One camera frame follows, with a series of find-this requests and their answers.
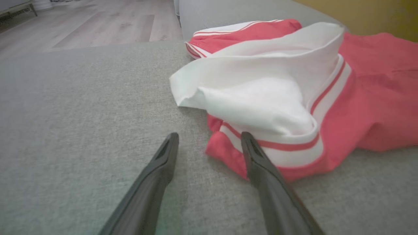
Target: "floorboard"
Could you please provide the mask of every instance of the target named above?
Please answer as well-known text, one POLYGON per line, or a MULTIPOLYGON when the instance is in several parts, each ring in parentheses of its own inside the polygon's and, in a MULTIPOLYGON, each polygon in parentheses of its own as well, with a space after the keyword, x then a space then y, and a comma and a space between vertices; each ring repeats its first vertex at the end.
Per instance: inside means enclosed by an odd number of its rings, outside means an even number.
POLYGON ((80 0, 18 15, 0 28, 0 60, 133 42, 180 40, 173 0, 80 0))

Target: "furniture leg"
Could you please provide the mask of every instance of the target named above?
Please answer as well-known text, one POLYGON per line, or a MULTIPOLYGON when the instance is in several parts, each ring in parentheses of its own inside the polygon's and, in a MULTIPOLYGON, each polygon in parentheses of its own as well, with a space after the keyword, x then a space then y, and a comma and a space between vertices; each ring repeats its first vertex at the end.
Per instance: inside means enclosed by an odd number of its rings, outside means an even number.
POLYGON ((38 14, 36 14, 35 8, 33 7, 33 4, 31 3, 29 6, 31 7, 31 9, 32 9, 33 13, 35 14, 35 16, 38 16, 38 14))

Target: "clothing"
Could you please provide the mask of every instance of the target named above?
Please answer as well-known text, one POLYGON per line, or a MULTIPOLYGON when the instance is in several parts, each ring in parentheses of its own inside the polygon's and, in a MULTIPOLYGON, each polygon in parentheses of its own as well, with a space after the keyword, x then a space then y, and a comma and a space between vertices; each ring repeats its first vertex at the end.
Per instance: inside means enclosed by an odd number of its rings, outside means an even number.
POLYGON ((206 109, 206 153, 246 177, 251 132, 290 181, 337 167, 356 147, 418 143, 418 46, 330 23, 255 21, 196 32, 170 78, 177 105, 206 109))

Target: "red fabric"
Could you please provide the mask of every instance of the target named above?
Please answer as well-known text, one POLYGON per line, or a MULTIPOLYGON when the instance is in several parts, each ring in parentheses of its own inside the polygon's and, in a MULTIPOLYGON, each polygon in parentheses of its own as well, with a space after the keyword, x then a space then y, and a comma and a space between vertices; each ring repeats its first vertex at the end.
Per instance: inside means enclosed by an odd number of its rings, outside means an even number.
POLYGON ((255 23, 245 30, 234 33, 194 36, 190 44, 203 48, 207 52, 215 53, 225 47, 248 40, 261 40, 280 38, 301 29, 302 25, 294 19, 282 20, 279 22, 255 23))
MULTIPOLYGON (((190 43, 198 41, 195 45, 216 52, 240 41, 277 38, 296 31, 300 25, 295 20, 283 23, 283 30, 266 23, 265 27, 273 30, 197 37, 190 43)), ((339 52, 352 73, 322 122, 324 152, 306 166, 278 167, 289 181, 333 170, 356 147, 385 151, 418 145, 418 44, 387 33, 373 36, 346 33, 339 52)), ((222 123, 208 115, 208 126, 214 134, 206 153, 246 178, 244 156, 219 132, 222 123)))

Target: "gray couch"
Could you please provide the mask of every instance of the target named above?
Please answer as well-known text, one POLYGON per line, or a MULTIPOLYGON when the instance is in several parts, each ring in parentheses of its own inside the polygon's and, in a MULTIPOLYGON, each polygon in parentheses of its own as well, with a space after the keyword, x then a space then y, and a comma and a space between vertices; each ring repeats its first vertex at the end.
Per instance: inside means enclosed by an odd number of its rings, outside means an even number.
MULTIPOLYGON (((336 22, 290 1, 257 2, 181 0, 184 37, 256 19, 336 22)), ((204 154, 206 113, 174 103, 168 78, 190 61, 183 42, 167 41, 1 62, 0 234, 97 234, 173 131, 180 147, 156 234, 266 234, 257 191, 204 154)), ((417 152, 356 150, 293 187, 328 234, 414 234, 417 152)))

